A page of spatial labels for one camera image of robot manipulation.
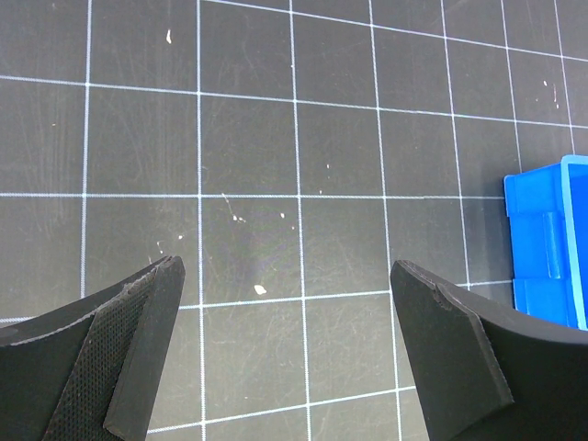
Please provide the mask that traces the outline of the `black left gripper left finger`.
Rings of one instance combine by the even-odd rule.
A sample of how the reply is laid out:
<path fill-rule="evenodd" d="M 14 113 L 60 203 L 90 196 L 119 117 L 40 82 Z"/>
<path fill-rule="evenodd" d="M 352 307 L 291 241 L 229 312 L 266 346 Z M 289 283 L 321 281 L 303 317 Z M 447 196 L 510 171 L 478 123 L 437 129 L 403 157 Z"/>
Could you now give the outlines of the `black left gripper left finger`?
<path fill-rule="evenodd" d="M 2 439 L 145 439 L 184 281 L 182 259 L 165 256 L 2 327 Z"/>

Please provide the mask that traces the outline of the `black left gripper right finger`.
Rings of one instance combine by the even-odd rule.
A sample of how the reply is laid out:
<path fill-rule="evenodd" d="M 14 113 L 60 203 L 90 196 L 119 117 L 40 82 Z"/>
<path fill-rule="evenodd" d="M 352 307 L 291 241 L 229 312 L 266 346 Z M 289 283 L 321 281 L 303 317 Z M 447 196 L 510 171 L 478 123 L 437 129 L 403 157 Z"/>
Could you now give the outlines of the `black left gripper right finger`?
<path fill-rule="evenodd" d="M 390 283 L 432 440 L 584 440 L 587 333 L 458 287 L 408 260 Z"/>

